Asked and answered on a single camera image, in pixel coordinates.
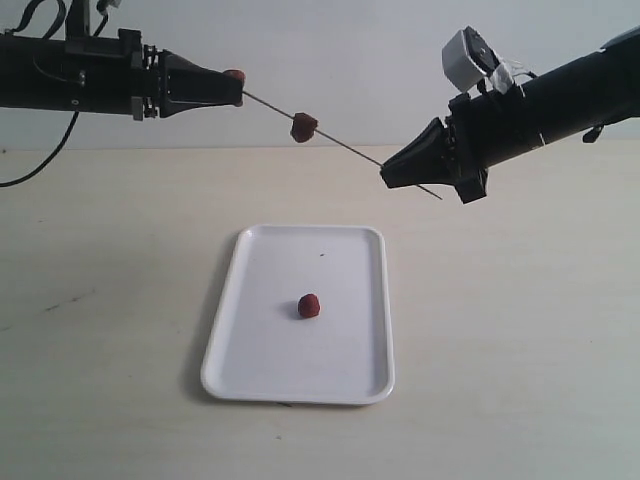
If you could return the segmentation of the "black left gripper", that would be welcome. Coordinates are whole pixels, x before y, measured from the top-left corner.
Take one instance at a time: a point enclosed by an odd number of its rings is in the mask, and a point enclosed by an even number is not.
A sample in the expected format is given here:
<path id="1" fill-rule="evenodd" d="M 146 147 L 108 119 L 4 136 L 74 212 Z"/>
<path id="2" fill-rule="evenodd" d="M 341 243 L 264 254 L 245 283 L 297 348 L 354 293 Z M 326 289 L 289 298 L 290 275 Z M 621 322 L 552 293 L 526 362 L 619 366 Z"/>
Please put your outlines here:
<path id="1" fill-rule="evenodd" d="M 169 50 L 160 53 L 142 43 L 138 30 L 119 29 L 117 40 L 118 115 L 165 119 L 189 110 L 243 105 L 239 78 L 203 68 Z"/>

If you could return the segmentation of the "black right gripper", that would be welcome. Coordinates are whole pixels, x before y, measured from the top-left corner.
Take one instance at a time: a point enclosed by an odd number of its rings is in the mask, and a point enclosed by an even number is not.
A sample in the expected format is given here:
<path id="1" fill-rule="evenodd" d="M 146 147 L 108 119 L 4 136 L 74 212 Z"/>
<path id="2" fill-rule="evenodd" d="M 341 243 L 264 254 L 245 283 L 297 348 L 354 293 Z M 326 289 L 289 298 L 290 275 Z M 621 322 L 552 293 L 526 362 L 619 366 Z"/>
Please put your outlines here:
<path id="1" fill-rule="evenodd" d="M 380 176 L 389 189 L 419 184 L 453 186 L 463 204 L 487 196 L 488 168 L 471 148 L 468 120 L 471 98 L 449 101 L 446 125 L 434 118 L 408 145 L 385 161 Z"/>

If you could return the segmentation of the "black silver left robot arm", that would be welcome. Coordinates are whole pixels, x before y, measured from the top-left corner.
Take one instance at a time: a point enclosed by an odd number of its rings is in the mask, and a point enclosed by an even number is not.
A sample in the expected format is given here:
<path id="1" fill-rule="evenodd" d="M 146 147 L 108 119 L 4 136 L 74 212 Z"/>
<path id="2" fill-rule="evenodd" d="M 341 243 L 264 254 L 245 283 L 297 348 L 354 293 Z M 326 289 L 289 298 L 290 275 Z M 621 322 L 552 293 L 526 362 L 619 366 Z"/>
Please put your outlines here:
<path id="1" fill-rule="evenodd" d="M 1 37 L 1 106 L 167 118 L 242 100 L 241 80 L 144 45 L 141 33 L 66 40 Z"/>

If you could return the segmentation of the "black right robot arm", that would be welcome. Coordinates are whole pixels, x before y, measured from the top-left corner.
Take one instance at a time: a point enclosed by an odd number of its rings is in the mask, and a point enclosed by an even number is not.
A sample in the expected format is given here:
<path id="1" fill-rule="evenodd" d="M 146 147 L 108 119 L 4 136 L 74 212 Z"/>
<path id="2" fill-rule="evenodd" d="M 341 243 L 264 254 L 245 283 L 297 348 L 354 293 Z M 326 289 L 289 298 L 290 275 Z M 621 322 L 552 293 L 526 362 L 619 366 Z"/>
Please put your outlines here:
<path id="1" fill-rule="evenodd" d="M 491 167 L 577 133 L 593 143 L 605 127 L 639 115 L 638 29 L 543 75 L 525 70 L 523 84 L 470 26 L 447 42 L 441 61 L 459 93 L 445 119 L 382 165 L 390 189 L 448 185 L 470 203 L 486 196 Z"/>

